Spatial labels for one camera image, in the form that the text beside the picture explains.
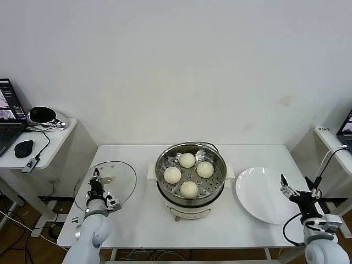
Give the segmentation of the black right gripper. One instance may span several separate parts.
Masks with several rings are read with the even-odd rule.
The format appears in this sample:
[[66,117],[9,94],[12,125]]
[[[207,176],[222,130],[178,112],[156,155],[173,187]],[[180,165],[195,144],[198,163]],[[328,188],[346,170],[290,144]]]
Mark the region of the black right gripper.
[[280,190],[285,197],[291,198],[291,201],[298,205],[301,212],[301,221],[305,221],[310,218],[322,218],[323,215],[320,214],[315,206],[318,199],[321,198],[321,190],[318,188],[322,177],[317,177],[315,181],[311,181],[308,177],[305,177],[307,186],[311,192],[307,191],[296,191],[287,182],[284,174],[280,175]]

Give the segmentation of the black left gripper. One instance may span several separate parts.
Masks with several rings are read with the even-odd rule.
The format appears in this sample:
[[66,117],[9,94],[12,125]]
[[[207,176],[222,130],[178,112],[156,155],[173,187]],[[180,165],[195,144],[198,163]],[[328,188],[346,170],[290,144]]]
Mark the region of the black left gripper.
[[91,189],[87,192],[88,194],[88,200],[87,202],[90,202],[92,200],[102,200],[105,201],[105,198],[103,196],[104,194],[104,189],[103,186],[101,184],[101,182],[99,181],[100,179],[100,172],[98,168],[94,169],[93,172],[93,179],[91,179],[89,181],[89,186],[91,187]]

